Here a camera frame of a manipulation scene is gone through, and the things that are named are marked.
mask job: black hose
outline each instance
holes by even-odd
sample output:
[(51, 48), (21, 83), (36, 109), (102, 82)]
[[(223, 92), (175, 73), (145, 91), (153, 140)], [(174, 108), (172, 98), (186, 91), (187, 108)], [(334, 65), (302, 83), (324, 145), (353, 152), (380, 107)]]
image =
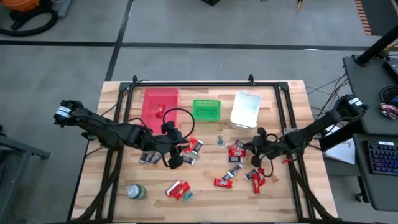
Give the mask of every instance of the black hose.
[(48, 21), (48, 23), (44, 24), (41, 27), (35, 28), (35, 29), (31, 29), (31, 30), (26, 30), (26, 31), (11, 31), (11, 30), (5, 30), (0, 28), (0, 34), (4, 34), (4, 35), (8, 35), (11, 37), (28, 37), (28, 36), (32, 36), (32, 35), (37, 35), (37, 34), (41, 34), (49, 29), (51, 29), (58, 21), (58, 13), (53, 10), (53, 9), (34, 9), (30, 12), (26, 12), (23, 15), (23, 21), (18, 21), (21, 22), (22, 25), (25, 24), (27, 21), (29, 21), (31, 18), (38, 16), (40, 14), (43, 13), (50, 13), (51, 19)]

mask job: green basket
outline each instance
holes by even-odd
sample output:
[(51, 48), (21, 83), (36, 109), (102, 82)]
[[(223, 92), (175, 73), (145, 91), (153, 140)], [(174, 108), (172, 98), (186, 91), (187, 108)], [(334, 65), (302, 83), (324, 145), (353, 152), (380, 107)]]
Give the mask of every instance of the green basket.
[(201, 121), (218, 121), (221, 116), (220, 100), (193, 100), (192, 115)]

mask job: black floor stripe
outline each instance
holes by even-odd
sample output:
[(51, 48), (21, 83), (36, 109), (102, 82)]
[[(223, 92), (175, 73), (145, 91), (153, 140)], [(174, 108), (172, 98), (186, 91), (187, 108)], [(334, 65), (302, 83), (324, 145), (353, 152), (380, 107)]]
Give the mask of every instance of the black floor stripe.
[(264, 44), (176, 44), (176, 43), (122, 43), (121, 47), (167, 49), (250, 49), (250, 50), (334, 50), (365, 51), (368, 46), (317, 46), (317, 45), (264, 45)]
[(106, 71), (105, 81), (112, 80), (114, 67), (116, 65), (116, 61), (118, 60), (119, 51), (120, 51), (121, 44), (123, 41), (124, 33), (126, 32), (127, 23), (129, 22), (130, 12), (131, 12), (133, 2), (134, 2), (134, 0), (129, 0), (129, 2), (127, 3), (126, 11), (124, 12), (123, 21), (120, 26), (118, 39), (116, 40), (116, 46), (113, 49), (111, 61), (109, 63), (109, 67), (108, 67), (108, 71)]
[(0, 40), (0, 45), (114, 47), (116, 45), (116, 43), (115, 42), (63, 42), (63, 41)]

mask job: white basket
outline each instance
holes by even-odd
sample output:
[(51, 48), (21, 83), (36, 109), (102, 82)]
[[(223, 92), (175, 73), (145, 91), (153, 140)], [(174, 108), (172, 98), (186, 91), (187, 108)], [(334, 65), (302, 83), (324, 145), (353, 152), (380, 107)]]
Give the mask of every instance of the white basket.
[(236, 92), (230, 119), (231, 126), (245, 130), (257, 127), (260, 104), (261, 96), (259, 95), (245, 91)]

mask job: green can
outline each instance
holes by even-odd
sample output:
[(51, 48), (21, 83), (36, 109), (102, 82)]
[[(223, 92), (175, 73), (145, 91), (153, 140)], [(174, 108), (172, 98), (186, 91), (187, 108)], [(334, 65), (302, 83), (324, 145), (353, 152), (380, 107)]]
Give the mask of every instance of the green can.
[(142, 200), (147, 197), (148, 191), (141, 184), (133, 184), (126, 189), (126, 193), (131, 199)]

